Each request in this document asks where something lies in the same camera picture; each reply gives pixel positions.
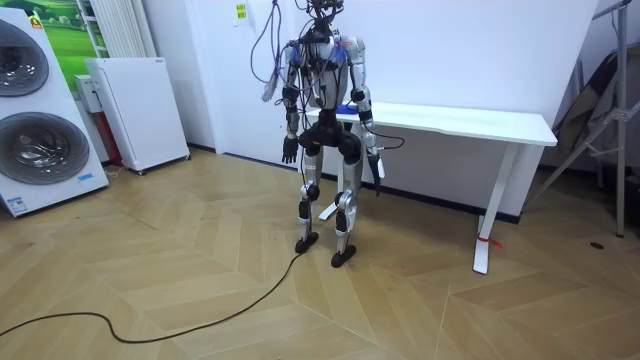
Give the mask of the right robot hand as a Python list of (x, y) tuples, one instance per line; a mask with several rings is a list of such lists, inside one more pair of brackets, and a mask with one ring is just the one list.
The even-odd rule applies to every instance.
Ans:
[(367, 152), (367, 160), (373, 177), (374, 190), (376, 192), (376, 196), (379, 196), (381, 191), (381, 180), (384, 178), (383, 161), (378, 153), (373, 154), (371, 152)]

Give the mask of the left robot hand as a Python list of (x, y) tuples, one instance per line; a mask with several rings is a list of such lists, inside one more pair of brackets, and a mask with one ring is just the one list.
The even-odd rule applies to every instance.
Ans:
[(297, 161), (299, 138), (297, 135), (287, 134), (283, 140), (282, 158), (284, 164), (292, 164)]

